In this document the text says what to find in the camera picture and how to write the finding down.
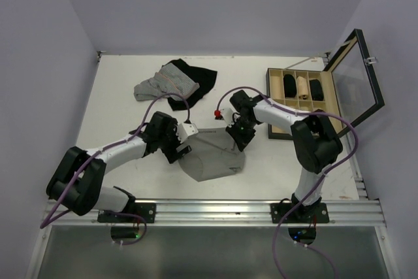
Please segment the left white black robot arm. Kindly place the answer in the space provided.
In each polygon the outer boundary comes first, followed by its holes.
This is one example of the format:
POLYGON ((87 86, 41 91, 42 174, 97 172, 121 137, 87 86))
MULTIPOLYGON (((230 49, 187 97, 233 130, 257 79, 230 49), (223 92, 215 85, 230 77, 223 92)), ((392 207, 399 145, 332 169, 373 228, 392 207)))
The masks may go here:
POLYGON ((163 112, 119 141, 101 148, 68 149, 46 187, 46 194, 71 212, 83 216, 91 210, 110 211, 121 222, 134 218, 136 206, 129 192, 103 186, 106 174, 160 150, 170 164, 190 153, 185 142, 198 134, 190 121, 178 123, 163 112))

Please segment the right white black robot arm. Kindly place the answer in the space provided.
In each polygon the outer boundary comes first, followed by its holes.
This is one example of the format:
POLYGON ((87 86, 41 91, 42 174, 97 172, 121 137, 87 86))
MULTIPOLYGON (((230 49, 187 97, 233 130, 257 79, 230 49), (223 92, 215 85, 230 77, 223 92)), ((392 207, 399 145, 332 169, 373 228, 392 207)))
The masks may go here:
POLYGON ((215 117, 227 124, 226 132, 242 152, 255 136, 255 126, 266 123, 285 131, 293 140, 302 170, 292 195, 292 217, 305 222, 321 199, 325 169, 342 152, 342 143, 328 116, 321 111, 297 110, 259 95, 239 90, 230 98, 233 108, 217 108, 215 117))

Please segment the black rolled underwear left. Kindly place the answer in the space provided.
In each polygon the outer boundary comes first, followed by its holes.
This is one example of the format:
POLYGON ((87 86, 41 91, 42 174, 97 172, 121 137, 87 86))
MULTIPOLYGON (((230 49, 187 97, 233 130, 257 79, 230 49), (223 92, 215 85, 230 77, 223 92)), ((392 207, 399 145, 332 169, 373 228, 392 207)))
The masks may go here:
POLYGON ((283 76, 283 88, 286 98, 294 98, 297 95, 297 83, 293 75, 285 74, 283 76))

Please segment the black rolled underwear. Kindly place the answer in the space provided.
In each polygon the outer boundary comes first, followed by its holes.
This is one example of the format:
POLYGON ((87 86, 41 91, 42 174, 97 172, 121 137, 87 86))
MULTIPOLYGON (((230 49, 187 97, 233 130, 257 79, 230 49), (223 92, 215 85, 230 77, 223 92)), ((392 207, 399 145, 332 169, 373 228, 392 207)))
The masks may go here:
POLYGON ((323 88, 318 79, 310 80, 310 91, 313 101, 324 101, 323 88))
POLYGON ((294 98, 297 95, 297 83, 293 75, 285 74, 283 76, 283 88, 286 98, 294 98))

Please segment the striped grey underwear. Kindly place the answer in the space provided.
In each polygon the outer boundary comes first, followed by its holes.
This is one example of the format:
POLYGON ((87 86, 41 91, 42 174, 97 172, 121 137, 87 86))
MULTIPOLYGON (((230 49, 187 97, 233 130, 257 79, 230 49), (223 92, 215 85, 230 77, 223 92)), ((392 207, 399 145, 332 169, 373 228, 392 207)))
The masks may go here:
POLYGON ((180 68, 168 63, 154 74, 134 87, 136 101, 154 100, 170 97, 175 101, 187 100, 200 88, 199 83, 188 77, 180 68))

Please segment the beige rolled underwear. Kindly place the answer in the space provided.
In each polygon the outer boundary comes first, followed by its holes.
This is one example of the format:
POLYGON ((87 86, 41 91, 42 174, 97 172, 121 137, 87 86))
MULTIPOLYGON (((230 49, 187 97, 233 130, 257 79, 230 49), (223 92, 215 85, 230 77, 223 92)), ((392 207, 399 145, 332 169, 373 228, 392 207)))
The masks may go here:
POLYGON ((297 90, 299 99, 307 99, 309 97, 308 81, 302 76, 297 77, 297 90))

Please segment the black rolled underwear right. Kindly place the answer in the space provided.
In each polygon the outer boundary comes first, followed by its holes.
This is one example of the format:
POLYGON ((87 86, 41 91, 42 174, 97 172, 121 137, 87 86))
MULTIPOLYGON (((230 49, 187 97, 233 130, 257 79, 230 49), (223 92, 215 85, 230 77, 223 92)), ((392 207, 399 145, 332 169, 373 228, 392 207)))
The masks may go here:
POLYGON ((310 91, 313 101, 324 101, 323 88, 318 79, 310 80, 310 91))

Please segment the wooden compartment box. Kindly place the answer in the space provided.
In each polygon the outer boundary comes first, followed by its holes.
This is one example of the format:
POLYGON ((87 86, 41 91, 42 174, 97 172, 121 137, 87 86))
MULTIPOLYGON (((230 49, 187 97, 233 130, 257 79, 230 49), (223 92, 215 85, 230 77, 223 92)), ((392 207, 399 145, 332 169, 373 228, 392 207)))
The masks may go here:
POLYGON ((275 102, 295 110, 322 110, 341 115, 330 71, 269 68, 266 91, 275 102))

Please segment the glass box lid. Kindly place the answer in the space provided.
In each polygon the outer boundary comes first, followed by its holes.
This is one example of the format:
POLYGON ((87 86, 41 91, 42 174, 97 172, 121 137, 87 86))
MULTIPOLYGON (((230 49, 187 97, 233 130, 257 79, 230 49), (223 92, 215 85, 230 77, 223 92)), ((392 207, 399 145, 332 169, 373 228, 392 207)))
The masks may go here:
POLYGON ((336 113, 357 127, 385 106, 364 33, 354 29, 321 74, 330 79, 336 113))

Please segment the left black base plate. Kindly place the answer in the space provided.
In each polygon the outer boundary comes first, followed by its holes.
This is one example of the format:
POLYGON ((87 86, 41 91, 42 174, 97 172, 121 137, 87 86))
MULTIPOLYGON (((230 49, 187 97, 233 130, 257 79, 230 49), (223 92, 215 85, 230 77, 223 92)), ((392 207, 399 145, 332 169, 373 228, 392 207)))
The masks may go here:
POLYGON ((155 203, 131 203, 121 212, 100 211, 99 223, 136 223, 141 217, 146 223, 154 223, 156 215, 155 203))

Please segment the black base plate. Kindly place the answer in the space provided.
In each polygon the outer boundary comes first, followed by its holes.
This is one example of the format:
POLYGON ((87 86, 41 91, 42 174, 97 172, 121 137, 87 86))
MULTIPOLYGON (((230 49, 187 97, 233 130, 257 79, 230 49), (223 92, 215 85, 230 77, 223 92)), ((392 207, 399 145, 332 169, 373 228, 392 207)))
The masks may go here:
MULTIPOLYGON (((281 218, 293 208, 293 203, 281 202, 270 204, 270 215, 272 223, 278 223, 281 218)), ((330 218, 328 214, 328 208, 325 203, 319 203, 318 205, 298 207, 294 212, 290 213, 284 223, 329 223, 330 218)))
POLYGON ((146 223, 154 223, 156 215, 155 203, 131 203, 121 212, 100 211, 99 223, 136 223, 141 217, 146 223))

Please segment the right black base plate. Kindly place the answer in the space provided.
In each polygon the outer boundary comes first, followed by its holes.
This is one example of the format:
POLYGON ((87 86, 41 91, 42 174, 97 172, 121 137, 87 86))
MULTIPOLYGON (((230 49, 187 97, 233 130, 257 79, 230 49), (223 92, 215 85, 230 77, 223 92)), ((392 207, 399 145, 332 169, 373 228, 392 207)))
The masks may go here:
MULTIPOLYGON (((272 223, 278 223, 281 218, 293 208, 293 203, 281 202, 270 204, 270 215, 272 223)), ((330 218, 328 214, 328 208, 325 203, 319 203, 318 205, 298 207, 294 212, 290 213, 284 223, 329 223, 330 218)))

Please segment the aluminium mounting rail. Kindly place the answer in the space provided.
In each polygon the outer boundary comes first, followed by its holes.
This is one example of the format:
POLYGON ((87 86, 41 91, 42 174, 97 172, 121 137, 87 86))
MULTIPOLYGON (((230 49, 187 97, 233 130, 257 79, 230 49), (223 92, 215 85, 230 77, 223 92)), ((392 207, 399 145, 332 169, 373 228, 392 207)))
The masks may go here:
MULTIPOLYGON (((191 227, 274 227, 270 204, 288 201, 224 201, 187 199, 137 199, 136 203, 155 203, 152 226, 191 227)), ((383 227, 385 217, 379 201, 323 201, 328 208, 329 223, 283 223, 302 227, 383 227)))

